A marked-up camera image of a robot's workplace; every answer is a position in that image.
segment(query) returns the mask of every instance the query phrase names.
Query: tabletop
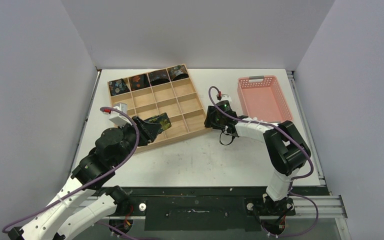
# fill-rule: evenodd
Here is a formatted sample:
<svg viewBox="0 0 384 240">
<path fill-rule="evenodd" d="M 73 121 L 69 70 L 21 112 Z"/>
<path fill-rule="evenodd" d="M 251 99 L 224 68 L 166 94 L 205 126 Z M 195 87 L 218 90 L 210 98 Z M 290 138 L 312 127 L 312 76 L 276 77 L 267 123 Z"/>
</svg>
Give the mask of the tabletop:
<svg viewBox="0 0 384 240">
<path fill-rule="evenodd" d="M 108 81 L 117 80 L 153 71 L 154 69 L 103 69 L 96 86 L 88 121 L 75 157 L 75 166 L 95 146 L 101 133 L 114 127 L 108 115 L 100 107 L 110 106 Z M 308 142 L 303 121 L 294 98 L 285 69 L 188 69 L 196 92 L 204 106 L 211 104 L 208 89 L 216 86 L 230 95 L 231 107 L 238 116 L 242 115 L 238 97 L 238 78 L 248 76 L 274 75 L 277 77 L 283 95 L 292 113 L 293 123 Z M 197 136 L 188 140 L 136 153 L 104 186 L 121 187 L 252 187 L 267 186 L 274 168 L 264 143 L 239 137 L 231 145 L 219 143 L 220 131 Z M 298 175 L 310 171 L 308 163 Z M 319 186 L 315 170 L 304 179 L 294 181 L 294 186 Z"/>
</svg>

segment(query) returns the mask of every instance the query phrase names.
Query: wooden tray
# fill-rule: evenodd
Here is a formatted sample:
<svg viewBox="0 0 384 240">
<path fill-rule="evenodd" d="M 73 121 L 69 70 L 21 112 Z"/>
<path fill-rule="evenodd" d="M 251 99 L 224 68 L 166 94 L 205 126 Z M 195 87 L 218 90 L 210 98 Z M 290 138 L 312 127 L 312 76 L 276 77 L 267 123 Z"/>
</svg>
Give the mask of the wooden tray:
<svg viewBox="0 0 384 240">
<path fill-rule="evenodd" d="M 147 81 L 149 73 L 151 72 L 142 73 L 147 75 Z M 110 85 L 109 82 L 107 83 L 111 105 L 127 104 L 127 114 L 130 117 L 139 116 L 144 120 L 167 113 L 171 121 L 169 129 L 159 134 L 153 143 L 138 147 L 136 153 L 180 142 L 211 131 L 211 128 L 204 127 L 206 111 L 190 76 L 174 81 L 170 79 L 168 83 L 133 91 L 131 91 L 129 82 L 131 77 L 134 76 L 123 78 L 130 92 L 119 95 L 111 96 Z"/>
</svg>

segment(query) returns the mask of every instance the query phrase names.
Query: metal frame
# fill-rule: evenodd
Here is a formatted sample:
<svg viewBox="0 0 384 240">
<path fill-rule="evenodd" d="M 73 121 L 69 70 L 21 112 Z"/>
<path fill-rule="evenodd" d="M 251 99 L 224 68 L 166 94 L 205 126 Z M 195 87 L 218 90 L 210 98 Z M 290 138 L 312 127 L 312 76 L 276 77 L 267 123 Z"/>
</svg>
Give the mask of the metal frame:
<svg viewBox="0 0 384 240">
<path fill-rule="evenodd" d="M 313 137 L 312 137 L 306 116 L 305 116 L 304 111 L 303 111 L 300 97 L 299 97 L 299 94 L 298 94 L 297 89 L 296 89 L 296 84 L 295 84 L 293 72 L 292 71 L 286 71 L 286 74 L 288 76 L 289 84 L 290 84 L 290 87 L 292 89 L 292 93 L 293 93 L 293 96 L 295 98 L 295 102 L 296 102 L 297 107 L 298 107 L 299 115 L 300 115 L 302 122 L 303 122 L 303 125 L 304 125 L 305 134 L 306 134 L 306 137 L 308 139 L 308 146 L 311 149 L 313 160 L 314 160 L 314 165 L 315 165 L 315 168 L 317 170 L 319 180 L 320 180 L 320 185 L 321 185 L 321 186 L 317 186 L 317 187 L 301 187 L 301 188 L 304 189 L 304 191 L 306 191 L 305 189 L 311 189 L 311 188 L 326 188 L 327 189 L 325 177 L 324 177 L 324 174 L 322 171 L 322 167 L 321 167 L 319 156 L 318 156 L 318 153 L 317 153 L 317 150 L 315 147 L 315 143 L 313 141 Z M 97 89 L 97 85 L 98 85 L 100 76 L 101 76 L 101 71 L 99 70 L 97 73 L 97 76 L 96 76 L 95 83 L 94 83 L 93 92 L 92 92 L 92 95 L 90 98 L 88 111 L 87 111 L 87 114 L 85 117 L 83 128 L 81 130 L 81 135 L 80 135 L 78 144 L 80 144 L 80 140 L 82 139 L 84 131 L 85 131 L 85 126 L 86 126 L 87 121 L 88 121 L 88 117 L 89 117 L 89 114 L 91 111 L 92 102 L 93 102 L 94 97 L 95 97 L 95 93 L 96 93 L 96 89 Z M 73 164 L 72 164 L 71 169 L 74 168 L 74 165 L 76 163 L 75 159 L 76 159 L 78 153 L 79 153 L 79 148 L 77 148 L 77 150 L 76 150 L 75 156 L 73 158 Z M 167 188 L 167 189 L 169 189 L 169 191 L 170 191 L 170 189 L 173 190 L 174 194 L 155 195 L 153 193 L 153 191 L 149 191 L 149 192 L 154 197 L 168 197 L 168 196 L 170 196 L 170 197 L 188 197 L 188 198 L 197 197 L 196 195 L 182 195 L 182 194 L 176 195 L 175 192 L 178 192 L 179 189 L 181 189 L 181 188 Z M 213 191 L 213 192 L 215 191 L 216 192 L 217 189 L 220 189 L 220 188 L 203 187 L 201 189 L 208 189 L 209 191 Z M 342 240 L 351 240 L 350 232 L 349 232 L 349 229 L 348 229 L 348 226 L 346 223 L 347 213 L 346 213 L 344 204 L 342 202 L 341 196 L 331 196 L 331 195 L 323 195 L 323 196 L 319 195 L 319 196 L 317 196 L 317 195 L 311 195 L 311 194 L 305 194 L 305 195 L 307 197 L 309 197 L 310 199 L 312 199 L 313 201 L 315 201 L 315 203 L 319 207 L 319 218 L 321 218 L 321 219 L 335 219 L 336 225 L 338 228 L 338 232 L 340 234 L 341 239 Z M 80 207 L 76 210 L 76 212 L 81 210 L 82 208 L 86 207 L 91 202 L 95 201 L 97 198 L 98 198 L 97 195 L 89 197 L 83 204 L 80 205 Z M 309 219 L 309 218 L 315 217 L 316 211 L 315 211 L 313 205 L 309 201 L 302 199 L 302 198 L 299 198 L 299 197 L 292 197 L 292 198 L 293 198 L 294 204 L 295 204 L 296 215 L 289 216 L 290 218 L 292 218 L 292 219 Z M 125 218 L 124 216 L 108 216 L 105 219 L 124 219 L 124 218 Z M 276 217 L 275 216 L 273 216 L 273 217 L 270 217 L 270 216 L 262 217 L 261 216 L 260 218 L 261 219 L 272 219 L 272 218 L 276 218 Z M 146 217 L 144 215 L 132 215 L 132 216 L 128 217 L 128 219 L 130 219 L 130 220 L 139 220 L 139 219 L 145 220 Z"/>
</svg>

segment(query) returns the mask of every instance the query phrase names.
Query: gray wall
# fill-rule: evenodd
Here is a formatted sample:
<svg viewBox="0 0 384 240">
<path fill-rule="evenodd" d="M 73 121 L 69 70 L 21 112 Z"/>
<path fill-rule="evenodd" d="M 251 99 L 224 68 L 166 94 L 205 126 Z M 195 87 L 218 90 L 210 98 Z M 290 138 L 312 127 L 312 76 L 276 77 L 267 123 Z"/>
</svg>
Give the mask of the gray wall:
<svg viewBox="0 0 384 240">
<path fill-rule="evenodd" d="M 334 0 L 62 0 L 98 68 L 294 70 Z"/>
<path fill-rule="evenodd" d="M 96 74 L 59 0 L 0 1 L 0 231 L 67 179 Z"/>
<path fill-rule="evenodd" d="M 295 77 L 353 239 L 384 239 L 384 0 L 336 0 Z"/>
</svg>

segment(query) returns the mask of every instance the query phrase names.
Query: purple cable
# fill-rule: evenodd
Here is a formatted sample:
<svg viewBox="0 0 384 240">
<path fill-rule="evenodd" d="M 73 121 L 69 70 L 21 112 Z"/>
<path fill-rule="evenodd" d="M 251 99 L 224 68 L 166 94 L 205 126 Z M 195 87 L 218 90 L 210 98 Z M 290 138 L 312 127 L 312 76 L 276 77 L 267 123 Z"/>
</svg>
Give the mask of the purple cable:
<svg viewBox="0 0 384 240">
<path fill-rule="evenodd" d="M 273 236 L 273 237 L 277 236 L 279 238 L 288 238 L 288 237 L 301 236 L 301 235 L 304 235 L 304 234 L 310 232 L 316 226 L 317 222 L 319 221 L 319 208 L 317 207 L 316 203 L 313 200 L 311 200 L 310 198 L 308 198 L 306 196 L 295 194 L 293 192 L 290 192 L 289 194 L 291 196 L 300 197 L 300 198 L 303 198 L 303 199 L 306 199 L 306 200 L 310 201 L 314 205 L 314 207 L 315 207 L 315 220 L 314 220 L 313 224 L 309 228 L 307 228 L 307 230 L 304 230 L 304 231 L 299 232 L 299 233 L 291 233 L 291 234 L 286 234 L 286 235 L 275 235 L 275 234 L 272 234 L 269 231 L 267 231 L 267 229 L 263 225 L 261 225 L 262 229 L 264 229 L 264 231 L 269 233 L 270 236 Z"/>
<path fill-rule="evenodd" d="M 302 154 L 304 154 L 305 158 L 307 159 L 308 163 L 310 164 L 310 172 L 308 172 L 307 174 L 304 174 L 302 176 L 294 176 L 292 177 L 290 180 L 293 181 L 295 179 L 303 179 L 303 178 L 306 178 L 308 176 L 310 176 L 313 172 L 314 172 L 314 165 L 313 165 L 313 162 L 311 161 L 310 159 L 310 156 L 307 154 L 307 152 L 304 150 L 303 147 L 301 147 L 295 140 L 292 139 L 292 137 L 290 137 L 285 131 L 283 131 L 280 127 L 274 125 L 274 124 L 271 124 L 271 123 L 267 123 L 267 122 L 260 122 L 260 121 L 246 121 L 246 120 L 243 120 L 243 119 L 239 119 L 239 118 L 236 118 L 236 117 L 233 117 L 227 113 L 225 113 L 222 109 L 220 109 L 219 106 L 216 105 L 216 103 L 214 102 L 213 98 L 211 97 L 211 89 L 215 89 L 217 90 L 217 93 L 220 93 L 220 90 L 216 87 L 216 86 L 211 86 L 209 89 L 208 89 L 208 96 L 209 96 L 209 100 L 211 101 L 211 103 L 214 105 L 214 107 L 220 112 L 222 113 L 223 115 L 225 115 L 226 117 L 230 118 L 230 119 L 233 119 L 235 121 L 238 121 L 238 122 L 242 122 L 242 123 L 252 123 L 252 124 L 260 124 L 260 125 L 263 125 L 263 126 L 269 126 L 269 127 L 272 127 L 274 129 L 276 129 L 279 133 L 283 134 L 292 144 L 294 144 L 301 152 Z"/>
<path fill-rule="evenodd" d="M 279 133 L 283 134 L 292 144 L 294 144 L 305 156 L 305 158 L 307 159 L 308 163 L 310 164 L 310 172 L 308 172 L 307 174 L 304 174 L 302 176 L 294 176 L 292 177 L 290 180 L 290 185 L 289 185 L 289 189 L 288 191 L 290 191 L 292 189 L 292 183 L 293 183 L 293 180 L 295 179 L 303 179 L 303 178 L 306 178 L 308 176 L 310 176 L 313 172 L 314 172 L 314 165 L 313 165 L 313 162 L 311 161 L 310 159 L 310 156 L 307 154 L 307 152 L 304 150 L 304 148 L 302 148 L 295 140 L 292 139 L 292 137 L 290 137 L 285 131 L 283 131 L 282 129 L 280 129 L 278 126 L 274 125 L 274 124 L 271 124 L 271 123 L 266 123 L 266 122 L 260 122 L 260 121 L 246 121 L 246 120 L 243 120 L 243 119 L 239 119 L 239 118 L 236 118 L 236 117 L 233 117 L 233 116 L 230 116 L 229 114 L 225 113 L 222 109 L 220 109 L 219 106 L 216 105 L 216 103 L 214 102 L 213 98 L 211 97 L 211 89 L 215 89 L 217 90 L 217 93 L 220 93 L 220 90 L 216 87 L 216 86 L 211 86 L 209 89 L 208 89 L 208 96 L 209 96 L 209 100 L 211 101 L 211 103 L 214 105 L 214 107 L 220 112 L 222 113 L 223 115 L 225 115 L 226 117 L 230 118 L 230 119 L 233 119 L 235 121 L 238 121 L 238 122 L 242 122 L 242 123 L 253 123 L 253 124 L 260 124 L 260 125 L 264 125 L 264 126 L 269 126 L 269 127 L 272 127 L 274 129 L 276 129 Z M 306 196 L 303 196 L 303 195 L 298 195 L 298 194 L 295 194 L 293 192 L 289 192 L 289 194 L 291 196 L 296 196 L 296 197 L 300 197 L 300 198 L 303 198 L 303 199 L 307 199 L 308 201 L 310 201 L 314 207 L 315 207 L 315 221 L 313 223 L 313 225 L 311 225 L 307 230 L 303 231 L 303 232 L 300 232 L 300 233 L 294 233 L 294 234 L 288 234 L 288 235 L 282 235 L 282 236 L 279 236 L 279 237 L 296 237 L 296 236 L 300 236 L 300 235 L 303 235 L 303 234 L 306 234 L 308 233 L 310 230 L 312 230 L 318 220 L 319 220 L 319 209 L 317 208 L 317 205 L 316 203 L 311 200 L 310 198 L 306 197 Z"/>
<path fill-rule="evenodd" d="M 135 237 L 127 235 L 126 233 L 118 230 L 116 227 L 109 225 L 108 223 L 105 223 L 105 222 L 102 222 L 102 221 L 98 221 L 98 222 L 96 222 L 96 224 L 102 225 L 102 226 L 105 226 L 105 227 L 109 227 L 114 232 L 117 232 L 118 234 L 121 234 L 121 237 L 124 238 L 124 239 L 131 239 L 131 240 L 158 240 L 159 239 L 159 238 L 155 238 L 155 237 L 139 237 L 139 238 L 135 238 Z"/>
<path fill-rule="evenodd" d="M 134 121 L 133 121 L 127 114 L 125 114 L 124 112 L 122 112 L 122 111 L 120 111 L 120 110 L 118 110 L 118 109 L 115 109 L 115 108 L 112 108 L 112 107 L 103 106 L 103 107 L 101 107 L 99 110 L 100 110 L 101 112 L 103 112 L 105 109 L 107 109 L 107 110 L 111 110 L 111 111 L 114 111 L 114 112 L 117 112 L 117 113 L 121 114 L 123 117 L 125 117 L 125 118 L 127 118 L 127 119 L 129 120 L 129 122 L 130 122 L 131 125 L 133 126 L 134 130 L 136 131 L 136 142 L 134 143 L 133 149 L 131 150 L 130 154 L 127 155 L 127 157 L 124 159 L 124 161 L 122 161 L 120 164 L 118 164 L 117 166 L 115 166 L 113 169 L 109 170 L 108 172 L 106 172 L 106 173 L 103 174 L 102 176 L 96 178 L 95 180 L 92 180 L 92 181 L 86 183 L 85 185 L 83 185 L 83 186 L 77 188 L 76 190 L 70 192 L 69 194 L 67 194 L 67 195 L 65 195 L 65 196 L 63 196 L 63 197 L 61 197 L 61 200 L 65 200 L 65 199 L 67 199 L 67 198 L 73 196 L 74 194 L 76 194 L 76 193 L 82 191 L 83 189 L 89 187 L 90 185 L 92 185 L 92 184 L 94 184 L 94 183 L 100 181 L 101 179 L 107 177 L 108 175 L 114 173 L 117 169 L 119 169 L 121 166 L 123 166 L 123 165 L 127 162 L 127 160 L 130 159 L 130 157 L 132 157 L 133 153 L 135 153 L 136 148 L 137 148 L 138 145 L 139 145 L 139 137 L 140 137 L 140 136 L 139 136 L 139 129 L 138 129 L 138 127 L 136 126 L 135 122 L 134 122 Z M 30 214 L 30 215 L 27 215 L 27 216 L 22 217 L 22 218 L 20 218 L 20 219 L 18 219 L 18 220 L 15 220 L 15 221 L 13 221 L 13 222 L 8 223 L 7 225 L 5 225 L 5 226 L 2 228 L 2 233 L 4 233 L 4 234 L 8 234 L 9 231 L 7 230 L 7 228 L 9 228 L 9 227 L 11 227 L 11 226 L 14 226 L 14 225 L 16 225 L 16 224 L 18 224 L 18 223 L 20 223 L 20 222 L 22 222 L 22 221 L 25 221 L 25 220 L 27 220 L 27 219 L 33 218 L 33 217 L 35 217 L 35 216 L 37 216 L 37 215 L 39 215 L 39 214 L 41 214 L 41 213 L 43 213 L 43 212 L 49 210 L 50 208 L 54 207 L 55 205 L 59 204 L 60 202 L 61 202 L 61 201 L 58 199 L 58 200 L 54 201 L 53 203 L 49 204 L 48 206 L 42 208 L 41 210 L 38 210 L 38 211 L 36 211 L 36 212 L 34 212 L 34 213 Z"/>
</svg>

